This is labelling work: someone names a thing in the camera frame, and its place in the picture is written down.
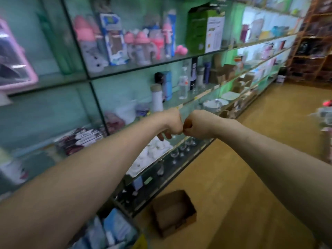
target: water bottle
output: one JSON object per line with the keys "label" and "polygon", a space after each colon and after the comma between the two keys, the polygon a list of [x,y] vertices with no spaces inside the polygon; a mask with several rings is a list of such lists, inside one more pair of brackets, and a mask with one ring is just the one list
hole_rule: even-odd
{"label": "water bottle", "polygon": [[188,97],[188,76],[187,68],[182,67],[182,75],[179,78],[180,95],[179,99],[184,100]]}

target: forearm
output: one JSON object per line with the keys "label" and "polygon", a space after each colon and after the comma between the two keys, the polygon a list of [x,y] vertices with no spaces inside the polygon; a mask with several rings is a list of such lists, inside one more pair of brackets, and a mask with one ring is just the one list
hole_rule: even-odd
{"label": "forearm", "polygon": [[286,208],[331,245],[332,167],[236,121],[217,125],[216,137],[248,163]]}
{"label": "forearm", "polygon": [[165,119],[152,115],[27,183],[0,205],[0,247],[64,247],[165,128]]}

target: store aisle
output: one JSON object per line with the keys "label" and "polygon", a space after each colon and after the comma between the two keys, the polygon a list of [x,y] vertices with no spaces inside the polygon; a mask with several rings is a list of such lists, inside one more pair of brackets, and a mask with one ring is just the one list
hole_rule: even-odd
{"label": "store aisle", "polygon": [[[272,84],[239,118],[247,127],[315,157],[317,121],[308,114],[332,97],[329,90]],[[227,145],[214,141],[161,194],[184,189],[197,222],[161,239],[151,206],[135,218],[152,248],[313,248],[311,232],[265,187]]]}

